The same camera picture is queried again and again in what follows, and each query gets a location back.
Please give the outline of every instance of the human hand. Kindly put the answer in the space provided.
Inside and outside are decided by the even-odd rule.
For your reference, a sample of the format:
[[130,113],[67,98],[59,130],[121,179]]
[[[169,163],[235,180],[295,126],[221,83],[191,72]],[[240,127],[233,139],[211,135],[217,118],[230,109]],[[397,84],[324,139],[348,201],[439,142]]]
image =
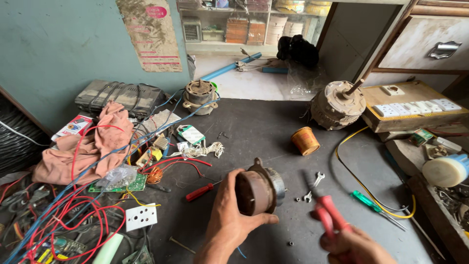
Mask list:
[[277,224],[279,217],[262,213],[256,216],[242,215],[236,201],[236,175],[244,172],[236,169],[228,173],[220,183],[213,203],[212,215],[205,234],[205,243],[196,255],[194,263],[226,263],[231,253],[248,237],[248,234],[263,224]]
[[335,243],[325,234],[319,240],[321,247],[330,252],[327,256],[330,264],[342,264],[338,258],[339,254],[349,254],[355,264],[397,264],[367,233],[353,225],[350,227],[352,232],[341,231],[336,234]]

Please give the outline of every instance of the workbench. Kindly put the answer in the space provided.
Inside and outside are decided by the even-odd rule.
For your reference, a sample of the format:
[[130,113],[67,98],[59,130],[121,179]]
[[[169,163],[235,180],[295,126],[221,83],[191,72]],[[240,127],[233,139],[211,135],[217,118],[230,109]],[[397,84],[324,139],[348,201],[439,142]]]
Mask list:
[[[195,251],[200,250],[219,185],[192,202],[187,202],[185,195],[208,183],[214,183],[208,178],[218,181],[231,170],[247,169],[253,164],[255,157],[260,157],[265,167],[274,168],[282,176],[287,188],[283,204],[275,211],[280,223],[263,225],[252,231],[240,246],[247,259],[235,250],[228,263],[327,263],[327,252],[318,243],[324,229],[309,214],[314,202],[295,201],[296,197],[303,197],[308,191],[301,169],[314,175],[318,171],[324,173],[325,179],[318,187],[325,194],[332,195],[337,209],[347,221],[368,233],[398,263],[439,263],[438,254],[410,220],[399,220],[409,229],[405,232],[349,196],[354,190],[362,193],[365,191],[336,159],[334,149],[346,136],[365,127],[365,123],[359,120],[344,129],[326,131],[314,121],[307,122],[306,117],[299,118],[305,107],[306,103],[299,101],[223,98],[219,107],[210,115],[193,116],[179,123],[195,126],[206,136],[207,146],[220,141],[225,150],[220,158],[216,158],[213,153],[200,157],[213,164],[212,167],[196,163],[206,179],[201,179],[193,166],[176,163],[164,171],[160,182],[162,186],[172,189],[170,193],[152,188],[135,193],[137,198],[161,204],[157,207],[158,223],[149,233],[155,263],[192,263],[194,255],[168,239],[173,236],[185,246]],[[182,107],[178,107],[175,113],[181,117],[188,114]],[[304,126],[312,128],[321,144],[316,152],[308,156],[301,156],[290,141],[290,136]],[[218,140],[220,132],[226,132],[229,139],[221,136]],[[344,143],[340,148],[340,155],[383,203],[399,208],[411,203],[411,199],[384,157],[385,150],[379,137],[367,129]],[[121,206],[128,209],[135,207],[136,203],[127,201],[121,203]],[[424,226],[425,221],[428,221],[419,208],[416,218]],[[437,245],[440,244],[434,230],[426,228],[426,231]],[[294,243],[293,246],[288,246],[290,241]],[[443,245],[439,247],[443,254],[447,252]],[[123,241],[113,263],[120,264],[128,255],[128,244]]]

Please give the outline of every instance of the orange cloth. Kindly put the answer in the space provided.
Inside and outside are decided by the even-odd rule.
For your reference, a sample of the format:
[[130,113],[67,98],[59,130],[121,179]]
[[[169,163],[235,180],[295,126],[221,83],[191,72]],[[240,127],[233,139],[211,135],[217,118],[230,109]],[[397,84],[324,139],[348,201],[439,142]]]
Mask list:
[[[98,125],[114,125],[115,127],[99,127],[94,135],[85,136],[78,149],[75,161],[74,178],[88,166],[97,162],[101,157],[114,149],[128,145],[132,136],[133,124],[127,119],[129,113],[124,106],[109,101],[99,115]],[[69,135],[57,139],[59,150],[48,148],[42,152],[42,161],[33,172],[33,181],[42,181],[53,184],[67,185],[71,182],[71,169],[73,155],[80,135]],[[77,182],[82,185],[90,181],[103,178],[106,173],[119,166],[129,152],[129,147],[112,153],[97,166],[89,169]]]

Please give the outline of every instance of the torn poster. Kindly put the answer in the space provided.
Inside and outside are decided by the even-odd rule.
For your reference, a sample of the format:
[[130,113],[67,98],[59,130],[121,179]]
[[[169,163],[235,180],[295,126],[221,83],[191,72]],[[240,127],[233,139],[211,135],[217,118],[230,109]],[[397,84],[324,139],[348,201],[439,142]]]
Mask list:
[[166,0],[116,0],[138,60],[148,72],[181,72],[173,21]]

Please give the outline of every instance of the red screwdriver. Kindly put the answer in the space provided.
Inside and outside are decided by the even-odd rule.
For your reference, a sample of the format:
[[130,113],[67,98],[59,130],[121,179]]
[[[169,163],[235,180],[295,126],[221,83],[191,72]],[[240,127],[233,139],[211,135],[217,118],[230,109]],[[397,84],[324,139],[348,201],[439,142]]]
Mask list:
[[206,192],[212,190],[212,189],[213,189],[213,186],[214,186],[215,184],[220,183],[221,181],[217,181],[217,182],[214,183],[214,184],[209,183],[209,184],[207,184],[207,186],[204,186],[204,187],[202,187],[202,188],[199,188],[199,189],[193,191],[192,193],[186,195],[186,200],[187,200],[188,202],[190,202],[190,201],[196,199],[197,197],[203,195],[204,193],[206,193]]

